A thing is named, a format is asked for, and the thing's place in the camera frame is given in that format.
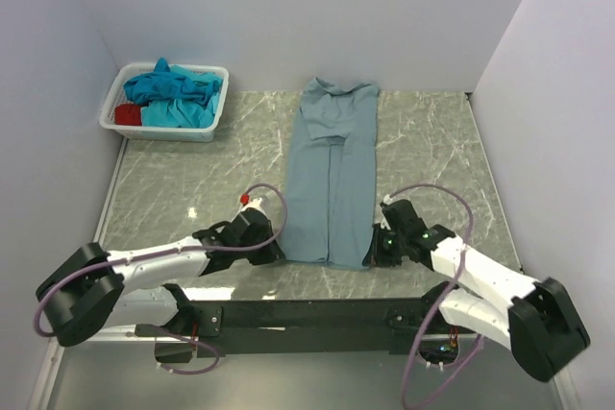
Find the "wire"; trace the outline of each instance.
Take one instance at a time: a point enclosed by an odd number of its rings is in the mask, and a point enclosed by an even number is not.
[[[137,263],[139,261],[145,261],[148,259],[154,259],[154,258],[160,258],[162,256],[169,256],[171,254],[182,254],[182,253],[186,253],[186,252],[198,252],[198,251],[205,251],[205,252],[253,252],[254,250],[258,250],[258,249],[262,249],[263,247],[266,247],[267,245],[271,244],[272,242],[274,242],[282,233],[284,227],[286,226],[286,221],[288,220],[288,207],[286,205],[286,200],[284,199],[282,192],[280,192],[280,190],[271,185],[268,184],[266,182],[259,182],[257,184],[253,184],[252,186],[250,186],[248,188],[248,190],[245,192],[245,194],[249,194],[250,192],[252,192],[253,190],[259,188],[259,187],[265,187],[267,189],[272,190],[280,199],[280,202],[282,204],[282,209],[283,209],[283,219],[282,219],[282,225],[278,228],[278,230],[276,230],[273,235],[271,237],[269,237],[267,240],[260,242],[259,244],[256,245],[251,245],[251,246],[247,246],[247,247],[223,247],[223,246],[213,246],[213,245],[190,245],[190,246],[185,246],[182,247],[180,249],[178,248],[172,248],[172,249],[166,249],[166,250],[160,250],[157,252],[151,252],[151,253],[146,253],[146,254],[142,254],[140,256],[135,256],[132,261]],[[127,264],[129,263],[129,260],[127,258],[120,258],[120,259],[116,259],[114,261],[104,261],[102,263],[96,263],[96,264],[92,264],[90,266],[86,266],[85,268],[80,269],[79,271],[75,271],[74,273],[66,276],[65,278],[63,278],[62,280],[60,280],[58,283],[56,283],[55,285],[53,285],[48,291],[47,293],[45,293],[45,295],[42,297],[42,299],[40,300],[40,303],[37,306],[37,310],[35,311],[35,317],[34,317],[34,329],[35,332],[37,333],[37,335],[42,336],[44,338],[52,338],[54,336],[56,336],[55,332],[53,331],[45,331],[40,327],[40,318],[42,317],[42,313],[44,312],[45,306],[47,305],[47,303],[54,297],[54,295],[56,295],[64,286],[66,286],[67,284],[69,284],[70,282],[72,282],[73,280],[83,277],[86,274],[89,273],[93,273],[95,271],[99,271],[101,269],[106,269],[106,268],[110,268],[113,266],[119,266],[122,264]],[[213,361],[213,364],[211,364],[209,367],[201,370],[201,371],[195,371],[195,372],[185,372],[185,371],[179,371],[179,370],[174,370],[173,373],[176,374],[202,374],[205,372],[208,372],[209,370],[213,369],[213,367],[215,367],[218,362],[220,361],[220,354],[218,352],[218,350],[216,348],[214,348],[211,345],[208,345],[206,343],[200,342],[200,341],[196,341],[196,340],[191,340],[189,338],[184,338],[183,336],[179,336],[179,335],[174,335],[173,333],[170,333],[166,330],[164,330],[163,328],[159,327],[159,326],[154,326],[158,331],[163,332],[165,335],[170,336],[172,338],[178,339],[180,341],[185,341],[191,345],[195,345],[195,346],[201,346],[207,350],[210,350],[213,352],[213,354],[215,355],[215,360]],[[162,365],[162,367],[164,367],[166,370],[169,370],[170,367]]]
[[[450,194],[453,197],[455,197],[463,205],[463,207],[468,213],[468,227],[463,234],[463,241],[467,244],[467,242],[470,240],[470,237],[472,236],[472,231],[474,230],[474,213],[472,212],[472,208],[465,201],[465,199],[463,199],[459,194],[454,192],[452,189],[449,189],[448,187],[440,186],[439,184],[419,182],[416,184],[412,184],[410,186],[403,187],[395,191],[389,197],[393,198],[403,192],[409,191],[410,189],[417,189],[419,187],[431,187],[434,189],[439,189],[440,191],[444,191],[447,194]],[[421,326],[419,326],[419,329],[416,335],[414,336],[414,341],[412,342],[410,353],[408,354],[407,361],[406,361],[406,367],[404,368],[404,375],[402,377],[402,390],[401,390],[400,399],[402,402],[402,406],[405,408],[405,410],[420,410],[422,408],[425,408],[429,404],[431,404],[434,400],[436,400],[438,396],[440,396],[440,394],[442,394],[442,392],[449,386],[449,384],[453,382],[453,380],[456,378],[459,372],[463,370],[463,368],[474,358],[477,352],[479,352],[479,350],[482,348],[483,338],[481,335],[478,335],[468,355],[466,355],[462,359],[458,359],[455,362],[457,364],[457,368],[455,369],[455,371],[452,372],[448,378],[446,378],[444,383],[442,383],[440,387],[436,389],[435,392],[431,396],[423,400],[418,405],[410,405],[409,403],[406,402],[406,394],[407,394],[407,389],[409,386],[408,379],[410,376],[410,371],[412,370],[412,365],[414,364],[416,352],[418,351],[421,345],[421,340],[423,339],[423,336],[425,335],[428,327],[430,326],[431,320],[435,316],[435,313],[438,311],[440,304],[444,301],[446,296],[449,293],[451,293],[451,291],[453,291],[457,282],[459,281],[459,278],[461,277],[461,274],[463,273],[465,269],[466,252],[467,252],[467,245],[464,245],[463,248],[461,249],[461,255],[459,256],[459,267],[457,268],[455,275],[453,276],[451,281],[448,283],[448,285],[444,288],[440,296],[435,300],[430,310],[428,311],[427,315],[425,316],[425,319],[423,319]]]

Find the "wall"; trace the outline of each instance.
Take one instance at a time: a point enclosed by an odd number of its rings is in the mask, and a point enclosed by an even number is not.
[[[572,295],[592,347],[582,408],[615,388],[615,1],[523,0],[473,97],[517,249]]]
[[[92,238],[119,139],[98,126],[117,68],[79,0],[0,0],[0,396],[25,408],[47,342],[35,289]]]
[[[473,90],[521,0],[84,1],[119,65],[223,65],[235,89]]]

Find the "laundry basket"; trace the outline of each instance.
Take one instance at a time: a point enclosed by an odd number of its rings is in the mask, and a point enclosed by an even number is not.
[[[222,78],[222,88],[220,89],[220,101],[218,108],[213,118],[213,123],[206,129],[171,129],[166,127],[134,127],[131,125],[116,125],[115,124],[115,108],[119,105],[132,104],[126,99],[124,92],[124,83],[132,77],[152,72],[156,64],[154,62],[135,62],[128,64],[120,69],[119,74],[113,81],[111,90],[107,94],[107,99],[103,105],[103,110],[100,114],[100,125],[104,129],[115,130],[131,139],[159,139],[165,141],[195,141],[198,143],[209,143],[213,140],[213,132],[218,126],[218,121],[224,109],[224,100],[227,97],[229,88],[229,71],[224,67],[218,66],[197,66],[191,64],[179,64],[179,66],[188,69],[197,74],[205,74],[211,72]]]

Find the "purple cable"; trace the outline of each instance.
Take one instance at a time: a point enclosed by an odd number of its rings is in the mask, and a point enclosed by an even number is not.
[[[162,256],[169,256],[170,254],[181,254],[181,253],[185,253],[185,252],[198,252],[198,251],[205,251],[205,252],[216,252],[216,251],[222,251],[222,252],[252,252],[254,250],[258,250],[258,249],[262,249],[263,247],[266,247],[267,245],[269,245],[272,242],[274,242],[280,236],[280,234],[282,233],[282,230],[286,226],[286,221],[288,219],[288,208],[286,206],[286,200],[284,199],[284,196],[282,195],[282,192],[280,192],[280,190],[278,190],[277,187],[275,187],[275,186],[273,186],[271,184],[268,184],[266,182],[259,182],[257,184],[253,184],[252,186],[250,186],[248,188],[248,190],[245,193],[249,194],[253,190],[257,189],[258,187],[266,187],[267,189],[272,190],[273,192],[276,193],[276,195],[280,199],[280,202],[282,203],[282,209],[283,209],[282,225],[267,240],[265,240],[265,241],[263,241],[263,242],[261,242],[259,244],[251,245],[251,246],[248,246],[248,247],[223,247],[223,246],[213,246],[213,245],[190,245],[190,246],[182,247],[180,250],[177,249],[177,248],[173,248],[173,249],[167,249],[167,250],[160,250],[158,252],[151,252],[151,253],[142,254],[140,256],[135,256],[132,259],[132,261],[137,263],[139,261],[144,261],[144,260],[147,260],[147,259],[160,258]],[[44,338],[51,338],[51,337],[55,336],[55,333],[53,331],[45,331],[45,330],[43,330],[40,327],[40,318],[42,317],[42,313],[43,313],[43,311],[45,309],[45,306],[49,302],[49,300],[51,300],[51,298],[56,293],[58,293],[66,284],[72,282],[73,280],[75,280],[77,278],[83,277],[86,274],[93,273],[94,271],[98,271],[100,269],[105,269],[105,268],[110,268],[112,266],[119,266],[121,264],[126,264],[127,262],[128,262],[127,258],[120,258],[120,259],[116,259],[114,261],[105,261],[105,262],[102,262],[102,263],[92,264],[90,266],[86,266],[83,269],[80,269],[79,271],[76,271],[76,272],[72,273],[71,275],[63,278],[61,281],[59,281],[54,286],[52,286],[47,291],[47,293],[45,293],[45,296],[42,297],[42,300],[40,300],[40,303],[37,306],[37,310],[35,311],[34,329],[35,329],[35,332],[37,333],[37,335],[42,336]],[[174,335],[174,334],[169,333],[166,330],[164,330],[163,328],[160,328],[158,326],[154,326],[154,327],[156,327],[158,330],[164,332],[164,334],[167,335],[167,336],[173,337],[173,338],[181,340],[181,341],[186,341],[187,343],[190,343],[192,345],[202,346],[202,347],[212,351],[215,354],[215,360],[213,361],[213,363],[210,366],[204,368],[203,370],[194,371],[194,372],[184,372],[184,371],[180,371],[180,370],[174,370],[174,373],[177,373],[177,374],[202,374],[202,373],[208,372],[211,369],[213,369],[213,367],[215,367],[218,364],[218,362],[220,361],[220,354],[219,354],[218,350],[216,348],[214,348],[213,346],[208,345],[206,343],[202,343],[200,341],[184,338],[183,336]],[[170,367],[168,367],[168,366],[164,366],[163,365],[163,367],[166,370],[170,370]]]
[[[401,194],[401,193],[406,192],[406,191],[408,191],[410,189],[416,189],[416,188],[419,188],[419,187],[432,187],[432,188],[444,191],[447,194],[450,194],[453,197],[455,197],[464,206],[464,208],[468,212],[468,228],[465,230],[465,233],[463,234],[463,241],[465,243],[467,243],[470,240],[470,236],[472,235],[472,231],[474,230],[474,213],[472,212],[472,208],[469,206],[469,204],[460,195],[458,195],[456,192],[454,192],[453,190],[449,189],[448,187],[440,186],[438,184],[430,184],[430,183],[426,183],[426,182],[419,182],[419,183],[416,183],[416,184],[413,184],[413,185],[410,185],[410,186],[406,186],[406,187],[403,187],[403,188],[395,191],[393,194],[390,195],[390,197],[393,198],[393,197],[397,196],[398,194]],[[451,382],[456,378],[456,376],[459,374],[459,372],[461,372],[461,370],[463,370],[463,368],[474,358],[474,356],[477,354],[477,352],[479,352],[479,350],[482,348],[483,339],[482,339],[481,335],[478,335],[477,339],[475,340],[475,342],[474,342],[474,344],[472,346],[472,349],[470,350],[468,355],[466,355],[464,358],[462,358],[462,359],[460,359],[460,360],[455,362],[457,364],[457,368],[455,369],[455,371],[451,373],[451,375],[444,381],[444,383],[442,383],[440,385],[440,387],[437,390],[435,390],[435,392],[430,397],[426,398],[424,401],[422,401],[418,405],[414,405],[414,406],[410,406],[406,402],[407,388],[408,388],[408,385],[409,385],[408,379],[409,379],[409,376],[410,376],[410,371],[412,370],[412,365],[414,364],[414,358],[415,358],[416,352],[418,351],[419,346],[421,345],[421,340],[423,339],[423,336],[425,335],[425,332],[427,331],[428,327],[430,326],[430,323],[431,323],[431,320],[433,319],[433,316],[435,316],[435,313],[439,309],[440,304],[444,301],[446,296],[449,293],[451,293],[451,291],[453,291],[455,285],[459,281],[459,278],[461,277],[461,274],[463,273],[463,271],[465,269],[465,254],[466,254],[466,252],[467,252],[467,248],[464,246],[461,249],[461,255],[459,256],[459,267],[457,268],[457,270],[455,272],[455,275],[453,276],[453,278],[451,279],[449,284],[444,288],[444,290],[442,291],[440,296],[435,300],[435,302],[431,306],[430,310],[428,311],[427,315],[425,316],[425,319],[423,319],[423,322],[421,323],[421,326],[419,326],[419,329],[416,332],[416,336],[414,337],[414,341],[412,342],[412,347],[410,348],[410,353],[408,354],[407,361],[406,361],[406,367],[404,368],[404,376],[402,378],[402,390],[401,390],[401,395],[400,395],[400,399],[402,401],[402,406],[405,408],[405,410],[420,410],[422,408],[425,408],[429,404],[431,404],[434,400],[436,400],[437,397],[440,394],[442,394],[442,392],[447,388],[447,386],[449,384],[451,384]]]

